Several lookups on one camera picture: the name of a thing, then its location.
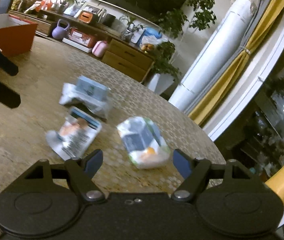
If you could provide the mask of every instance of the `speckled countertop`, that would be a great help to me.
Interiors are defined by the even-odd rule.
[[[62,159],[47,145],[45,132],[59,130],[67,108],[58,104],[63,83],[85,75],[112,89],[114,108],[89,150],[100,148],[104,163],[93,178],[103,191],[160,192],[173,190],[182,177],[173,164],[138,170],[130,163],[116,125],[130,116],[151,118],[171,149],[213,163],[224,159],[209,137],[178,109],[130,77],[68,45],[35,37],[31,52],[12,58],[20,72],[10,77],[0,70],[0,80],[20,93],[21,105],[8,109],[0,104],[0,192],[33,163]]]

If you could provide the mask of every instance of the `white planter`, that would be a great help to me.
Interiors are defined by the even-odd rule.
[[[154,74],[146,87],[160,95],[173,84],[173,80],[174,78],[170,74]]]

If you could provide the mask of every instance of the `cabinet drawer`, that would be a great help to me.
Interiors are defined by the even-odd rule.
[[[26,16],[25,15],[22,15],[22,14],[19,14],[19,13],[14,13],[14,12],[8,12],[8,14],[11,14],[11,15],[14,15],[14,16],[17,16],[21,19],[25,19]]]
[[[109,44],[108,50],[115,55],[118,55],[127,61],[133,63],[134,65],[147,71],[152,64],[152,59],[142,53],[136,51],[133,48],[117,41],[112,40]]]
[[[26,20],[29,20],[31,22],[37,23],[37,31],[42,32],[46,35],[50,35],[51,34],[51,29],[52,29],[52,24],[50,23],[46,23],[46,22],[42,22],[40,20],[31,18],[31,17],[25,17]]]
[[[102,62],[121,71],[138,82],[141,82],[146,74],[145,70],[109,51],[105,52]]]

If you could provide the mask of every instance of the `purple kettlebell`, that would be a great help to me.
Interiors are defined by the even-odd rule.
[[[66,28],[63,28],[60,26],[60,22],[64,22],[67,24]],[[59,21],[57,22],[57,27],[52,31],[52,36],[54,39],[57,40],[63,40],[63,38],[66,36],[66,33],[68,31],[70,27],[70,23],[63,20],[63,19],[59,19]]]

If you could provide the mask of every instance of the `orange storage box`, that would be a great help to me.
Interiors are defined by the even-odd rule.
[[[32,48],[37,23],[19,17],[0,14],[0,48],[7,57],[16,56]]]

